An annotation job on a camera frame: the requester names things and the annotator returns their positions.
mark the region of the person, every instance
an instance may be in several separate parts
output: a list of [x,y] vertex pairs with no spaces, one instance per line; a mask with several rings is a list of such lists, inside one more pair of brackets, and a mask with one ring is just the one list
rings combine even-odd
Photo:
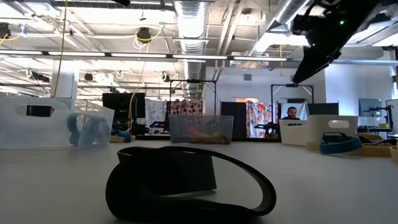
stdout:
[[296,118],[297,109],[294,106],[291,106],[287,109],[287,116],[282,119],[295,119],[299,120],[300,118]]

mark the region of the white plastic bin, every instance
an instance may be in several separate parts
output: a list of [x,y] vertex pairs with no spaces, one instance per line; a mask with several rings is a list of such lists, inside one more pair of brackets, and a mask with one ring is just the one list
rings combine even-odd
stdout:
[[353,136],[358,129],[357,116],[311,115],[306,121],[279,120],[282,144],[305,146],[320,142],[327,132],[339,132]]
[[113,114],[113,110],[85,100],[2,96],[0,149],[65,149],[108,144]]
[[233,116],[170,115],[172,143],[230,144]]

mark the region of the tabletop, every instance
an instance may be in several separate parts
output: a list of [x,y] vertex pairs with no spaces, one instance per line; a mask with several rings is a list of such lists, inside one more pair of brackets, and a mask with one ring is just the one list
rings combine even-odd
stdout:
[[[106,181],[129,146],[160,147],[168,141],[136,141],[71,150],[0,151],[0,223],[125,223],[105,201]],[[280,143],[233,142],[203,146],[262,172],[277,192],[268,223],[396,223],[398,165],[390,158],[323,156]],[[256,207],[261,190],[245,171],[213,159],[218,188],[203,198]]]

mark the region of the patterned fabric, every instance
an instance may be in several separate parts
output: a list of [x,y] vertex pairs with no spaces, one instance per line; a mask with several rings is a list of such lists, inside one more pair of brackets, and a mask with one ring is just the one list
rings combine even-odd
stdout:
[[166,115],[166,102],[145,99],[146,125],[149,127],[154,121],[164,121]]
[[185,114],[185,115],[201,115],[201,101],[200,100],[176,100],[170,104],[171,114]]
[[264,138],[265,130],[254,128],[257,124],[267,124],[272,120],[270,103],[246,102],[246,136]]

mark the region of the pillar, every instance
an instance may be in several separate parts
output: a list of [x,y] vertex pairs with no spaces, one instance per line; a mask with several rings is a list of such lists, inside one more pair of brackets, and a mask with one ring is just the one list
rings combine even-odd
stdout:
[[[52,67],[51,96],[57,98],[76,99],[77,84],[79,80],[79,68],[74,61],[62,61],[61,71],[58,77],[59,60],[54,60]],[[58,81],[57,92],[54,95],[55,85]]]

